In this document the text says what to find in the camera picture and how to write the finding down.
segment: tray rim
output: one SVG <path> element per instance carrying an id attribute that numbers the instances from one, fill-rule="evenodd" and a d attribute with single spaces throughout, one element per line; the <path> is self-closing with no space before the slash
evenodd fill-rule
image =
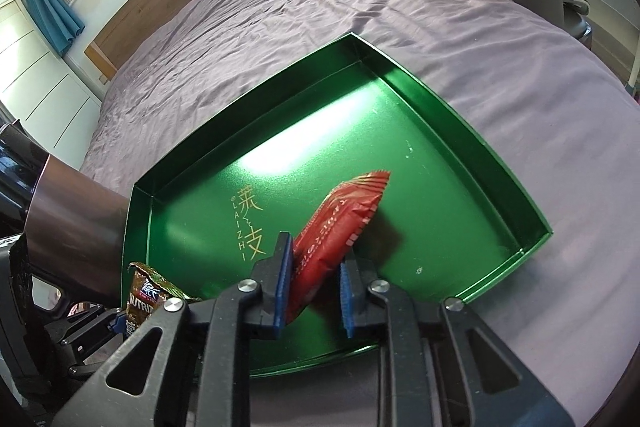
<path id="1" fill-rule="evenodd" d="M 347 48 L 350 48 L 350 53 L 345 53 L 344 49 L 341 46 L 347 45 Z M 320 55 L 322 53 L 328 53 L 332 47 L 337 48 L 340 51 L 339 58 L 341 60 L 342 67 L 335 68 L 335 60 L 333 66 L 327 65 L 326 68 L 319 67 L 314 70 L 311 74 L 309 74 L 308 70 L 305 71 L 305 75 L 307 81 L 301 84 L 291 84 L 289 89 L 286 89 L 284 93 L 280 92 L 276 96 L 268 96 L 268 89 L 270 89 L 271 85 L 274 82 L 277 82 L 278 79 L 296 77 L 300 79 L 300 76 L 296 73 L 296 70 L 302 68 L 301 64 L 305 63 L 308 58 L 313 55 Z M 494 165 L 497 166 L 498 169 L 496 171 L 501 171 L 505 180 L 510 182 L 512 185 L 512 189 L 516 190 L 519 197 L 522 198 L 522 202 L 525 206 L 528 206 L 530 211 L 530 216 L 537 219 L 538 224 L 540 226 L 540 232 L 537 234 L 537 240 L 532 243 L 526 245 L 525 247 L 520 248 L 517 252 L 511 253 L 510 257 L 506 259 L 499 266 L 495 267 L 490 273 L 482 277 L 482 279 L 473 283 L 468 288 L 462 290 L 456 295 L 457 297 L 463 299 L 465 302 L 470 302 L 476 299 L 478 296 L 482 295 L 482 293 L 486 292 L 493 286 L 495 286 L 498 282 L 502 281 L 510 275 L 515 269 L 520 267 L 538 248 L 540 248 L 553 234 L 551 227 L 549 226 L 548 221 L 545 216 L 540 211 L 539 207 L 533 199 L 530 197 L 530 194 L 526 191 L 526 189 L 522 186 L 519 179 L 514 175 L 510 168 L 506 165 L 503 159 L 492 149 L 492 147 L 484 140 L 484 138 L 473 128 L 469 123 L 466 122 L 452 107 L 450 107 L 449 103 L 446 102 L 442 97 L 440 97 L 433 89 L 424 84 L 419 78 L 417 78 L 413 73 L 408 71 L 404 66 L 393 60 L 391 57 L 386 55 L 384 52 L 377 49 L 375 46 L 367 42 L 365 39 L 361 38 L 359 35 L 349 32 L 343 36 L 338 37 L 337 39 L 329 42 L 328 44 L 322 46 L 321 48 L 305 55 L 305 57 L 300 58 L 293 64 L 287 66 L 283 70 L 278 73 L 272 75 L 267 78 L 262 83 L 258 84 L 254 88 L 250 89 L 246 93 L 242 94 L 238 98 L 236 98 L 233 102 L 229 103 L 225 108 L 219 111 L 216 115 L 207 120 L 200 127 L 195 129 L 192 133 L 186 136 L 183 140 L 181 140 L 178 145 L 176 145 L 172 150 L 170 150 L 165 156 L 163 156 L 154 166 L 152 166 L 141 178 L 133 185 L 131 199 L 129 203 L 129 211 L 127 212 L 127 222 L 125 229 L 125 238 L 123 244 L 123 258 L 122 258 L 122 277 L 121 277 L 121 294 L 122 294 L 122 302 L 126 303 L 127 295 L 130 286 L 130 277 L 127 276 L 127 267 L 129 261 L 138 260 L 140 256 L 132 257 L 128 255 L 129 251 L 138 250 L 143 248 L 145 252 L 145 259 L 148 257 L 148 246 L 150 240 L 150 225 L 152 221 L 152 204 L 156 194 L 160 192 L 163 188 L 165 188 L 172 180 L 176 179 L 180 175 L 182 175 L 188 168 L 191 168 L 196 162 L 200 161 L 204 158 L 204 156 L 208 155 L 212 152 L 215 147 L 219 146 L 223 142 L 228 139 L 232 139 L 236 132 L 239 132 L 241 129 L 251 124 L 252 121 L 256 120 L 256 118 L 260 118 L 260 114 L 256 116 L 256 118 L 245 118 L 242 121 L 241 118 L 235 118 L 237 114 L 248 114 L 244 110 L 239 110 L 240 107 L 245 105 L 254 105 L 254 99 L 260 99 L 261 102 L 264 101 L 265 97 L 270 99 L 271 106 L 267 108 L 271 110 L 272 108 L 277 107 L 281 103 L 288 100 L 290 97 L 299 94 L 310 86 L 315 85 L 317 82 L 321 82 L 325 77 L 330 74 L 336 73 L 340 71 L 342 68 L 346 68 L 352 66 L 357 62 L 364 62 L 365 65 L 369 68 L 374 67 L 372 70 L 375 74 L 377 74 L 380 78 L 382 78 L 385 83 L 390 86 L 398 95 L 398 97 L 403 100 L 405 103 L 414 110 L 418 116 L 420 116 L 426 124 L 429 124 L 427 119 L 420 112 L 419 107 L 415 107 L 411 103 L 408 103 L 407 99 L 403 96 L 404 92 L 401 88 L 399 88 L 397 83 L 393 81 L 389 81 L 389 78 L 385 77 L 385 71 L 398 70 L 401 71 L 403 77 L 412 78 L 415 83 L 415 89 L 422 90 L 423 97 L 430 97 L 433 100 L 438 102 L 438 105 L 442 108 L 442 110 L 446 111 L 449 118 L 452 118 L 456 121 L 459 126 L 466 132 L 470 134 L 471 137 L 474 138 L 474 142 L 479 146 L 479 148 L 484 151 L 484 153 L 488 156 L 488 160 Z M 225 119 L 231 121 L 231 123 L 236 124 L 236 129 L 233 132 L 229 132 L 222 140 L 218 140 L 215 142 L 213 147 L 208 147 L 203 145 L 202 143 L 197 148 L 200 151 L 205 151 L 204 153 L 193 153 L 193 150 L 188 147 L 190 142 L 197 140 L 198 142 L 211 142 L 209 136 L 212 134 L 209 130 L 210 127 L 213 127 L 214 124 L 216 126 L 220 126 L 220 120 Z M 460 164 L 467 168 L 469 175 L 471 178 L 476 181 L 479 186 L 479 189 L 482 193 L 487 197 L 489 201 L 491 201 L 494 208 L 495 199 L 494 195 L 488 194 L 486 187 L 483 187 L 482 183 L 477 179 L 477 173 L 471 169 L 468 169 L 468 162 L 463 160 L 458 154 L 458 151 L 453 149 L 452 146 L 442 137 L 442 133 L 438 132 L 434 129 L 434 133 L 441 139 L 443 142 L 451 149 L 452 153 L 457 157 Z M 171 168 L 177 168 L 178 171 L 171 176 L 161 175 L 158 176 L 158 171 L 166 171 L 167 169 L 171 170 Z M 136 209 L 147 209 L 142 214 L 146 214 L 145 216 L 133 216 L 132 208 Z M 504 216 L 502 212 L 499 212 L 500 217 L 504 220 Z M 133 222 L 143 222 L 146 221 L 145 230 L 137 230 L 137 233 L 134 233 L 130 230 L 130 225 L 133 226 Z M 507 221 L 504 221 L 505 226 L 511 231 L 511 233 L 515 233 L 512 227 L 509 225 Z M 516 238 L 518 245 L 522 245 L 522 241 Z M 320 363 L 330 363 L 334 359 L 342 359 L 346 356 L 356 355 L 358 353 L 362 353 L 369 349 L 372 349 L 373 346 L 363 346 L 360 349 L 353 350 L 348 349 L 345 351 L 335 351 L 333 353 L 329 353 L 327 355 L 322 355 L 320 357 L 314 359 L 308 359 L 303 362 L 291 362 L 286 364 L 281 364 L 277 366 L 271 366 L 267 368 L 263 368 L 259 370 L 259 374 L 252 371 L 252 377 L 266 377 L 269 375 L 290 373 L 293 371 L 301 371 L 303 369 L 307 369 L 309 367 L 314 367 L 315 365 L 319 365 Z"/>

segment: nutrition bar wrapper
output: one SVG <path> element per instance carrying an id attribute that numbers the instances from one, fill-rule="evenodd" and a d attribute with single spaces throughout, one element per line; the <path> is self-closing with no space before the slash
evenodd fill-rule
<path id="1" fill-rule="evenodd" d="M 156 270 L 144 263 L 130 263 L 133 267 L 133 281 L 127 299 L 127 330 L 128 337 L 133 333 L 153 311 L 162 306 L 167 299 L 177 297 L 187 302 L 197 299 L 191 298 L 176 285 L 162 277 Z"/>
<path id="2" fill-rule="evenodd" d="M 373 171 L 343 182 L 318 207 L 293 246 L 287 323 L 316 295 L 378 209 L 390 172 Z"/>

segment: red snack bag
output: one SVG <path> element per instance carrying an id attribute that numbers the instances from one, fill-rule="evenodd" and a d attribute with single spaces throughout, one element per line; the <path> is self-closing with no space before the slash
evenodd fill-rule
<path id="1" fill-rule="evenodd" d="M 314 298 L 378 208 L 390 172 L 372 171 L 342 182 L 324 198 L 293 245 L 287 324 Z"/>

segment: green tray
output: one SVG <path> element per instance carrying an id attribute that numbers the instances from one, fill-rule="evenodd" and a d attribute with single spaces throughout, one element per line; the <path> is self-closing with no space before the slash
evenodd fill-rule
<path id="1" fill-rule="evenodd" d="M 191 295 L 212 298 L 296 235 L 335 185 L 388 169 L 356 253 L 420 299 L 470 301 L 550 236 L 510 170 L 442 99 L 348 34 L 255 87 L 135 184 L 124 242 Z M 277 342 L 254 341 L 252 375 L 310 367 L 367 346 L 340 327 L 329 281 Z"/>

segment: wrinkled bedsheet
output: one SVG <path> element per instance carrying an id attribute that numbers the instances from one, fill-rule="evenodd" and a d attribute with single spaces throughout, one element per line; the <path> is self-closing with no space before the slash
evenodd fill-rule
<path id="1" fill-rule="evenodd" d="M 447 100 L 551 223 L 473 306 L 583 425 L 640 339 L 640 111 L 591 52 L 510 0 L 193 0 L 114 78 L 82 172 L 129 196 L 196 127 L 350 31 Z M 255 425 L 375 422 L 366 357 L 254 391 Z"/>

